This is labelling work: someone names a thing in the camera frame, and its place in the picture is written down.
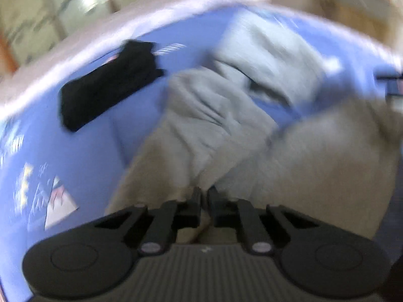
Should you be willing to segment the grey pants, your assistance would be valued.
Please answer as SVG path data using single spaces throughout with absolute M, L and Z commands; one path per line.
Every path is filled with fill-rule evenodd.
M 325 89 L 293 30 L 245 13 L 212 65 L 170 77 L 167 105 L 106 208 L 152 209 L 217 188 L 373 238 L 395 187 L 402 114 L 378 93 Z

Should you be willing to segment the blue patterned bed sheet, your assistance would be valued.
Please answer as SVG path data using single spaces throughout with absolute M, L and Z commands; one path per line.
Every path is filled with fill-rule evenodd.
M 297 108 L 310 115 L 336 91 L 383 95 L 373 73 L 393 72 L 400 57 L 357 32 L 315 16 L 256 8 L 266 20 L 301 35 L 323 56 L 324 95 Z M 1 123 L 1 288 L 7 301 L 27 301 L 21 270 L 32 244 L 103 215 L 141 141 L 158 121 L 167 79 L 159 79 L 75 133 L 59 120 L 54 87 Z

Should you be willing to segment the folded black garment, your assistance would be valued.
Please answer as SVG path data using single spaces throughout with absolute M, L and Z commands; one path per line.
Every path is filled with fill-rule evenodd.
M 59 91 L 63 126 L 76 132 L 130 95 L 163 77 L 154 43 L 128 40 L 117 57 Z

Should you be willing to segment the lilac floral quilt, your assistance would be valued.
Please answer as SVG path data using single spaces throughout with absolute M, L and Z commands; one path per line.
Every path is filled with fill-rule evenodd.
M 8 118 L 103 53 L 131 37 L 224 6 L 270 0 L 138 0 L 73 33 L 52 51 L 1 83 L 1 117 Z

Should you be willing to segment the glass sliding wardrobe doors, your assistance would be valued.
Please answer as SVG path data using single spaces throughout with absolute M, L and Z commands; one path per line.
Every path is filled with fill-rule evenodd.
M 1 35 L 18 65 L 136 0 L 1 0 Z

